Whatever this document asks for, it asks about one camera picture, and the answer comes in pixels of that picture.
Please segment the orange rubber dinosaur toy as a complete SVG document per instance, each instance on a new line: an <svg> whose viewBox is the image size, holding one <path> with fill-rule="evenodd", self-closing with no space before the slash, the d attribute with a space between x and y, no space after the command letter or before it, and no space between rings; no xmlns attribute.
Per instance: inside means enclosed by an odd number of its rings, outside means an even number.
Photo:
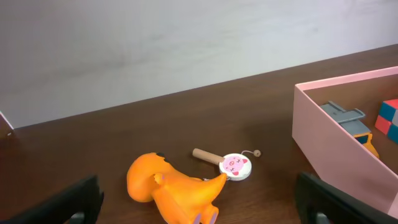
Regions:
<svg viewBox="0 0 398 224"><path fill-rule="evenodd" d="M139 156L127 172L127 192L137 202L154 201L167 223L214 224L219 209L212 202L227 175L203 180L176 170L160 152Z"/></svg>

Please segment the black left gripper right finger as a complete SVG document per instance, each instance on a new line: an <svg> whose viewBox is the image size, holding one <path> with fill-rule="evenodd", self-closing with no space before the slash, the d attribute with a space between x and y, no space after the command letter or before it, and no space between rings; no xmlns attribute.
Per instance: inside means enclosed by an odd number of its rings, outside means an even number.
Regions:
<svg viewBox="0 0 398 224"><path fill-rule="evenodd" d="M295 204L304 224L397 224L397 219L307 172L296 178Z"/></svg>

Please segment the colourful puzzle cube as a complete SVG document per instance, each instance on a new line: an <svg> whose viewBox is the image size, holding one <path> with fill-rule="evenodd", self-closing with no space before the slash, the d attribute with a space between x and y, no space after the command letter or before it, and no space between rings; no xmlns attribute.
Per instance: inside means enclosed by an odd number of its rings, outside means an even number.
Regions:
<svg viewBox="0 0 398 224"><path fill-rule="evenodd" d="M397 99L382 102L374 126L397 144Z"/></svg>

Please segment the yellow grey toy truck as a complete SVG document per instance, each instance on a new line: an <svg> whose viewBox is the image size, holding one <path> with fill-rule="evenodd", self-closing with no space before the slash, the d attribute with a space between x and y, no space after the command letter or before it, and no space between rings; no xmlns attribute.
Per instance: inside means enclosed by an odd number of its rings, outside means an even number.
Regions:
<svg viewBox="0 0 398 224"><path fill-rule="evenodd" d="M379 154L371 142L373 134L371 130L361 122L361 119L366 116L361 110L357 108L353 110L345 110L332 101L321 105L320 108L336 121L345 131L352 135L369 152L379 158Z"/></svg>

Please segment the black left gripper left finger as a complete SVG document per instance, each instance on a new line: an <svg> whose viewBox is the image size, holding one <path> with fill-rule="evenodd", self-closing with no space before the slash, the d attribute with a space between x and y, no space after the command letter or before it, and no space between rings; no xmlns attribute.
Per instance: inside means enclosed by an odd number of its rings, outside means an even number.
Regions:
<svg viewBox="0 0 398 224"><path fill-rule="evenodd" d="M96 223L103 200L98 177L91 175L1 223Z"/></svg>

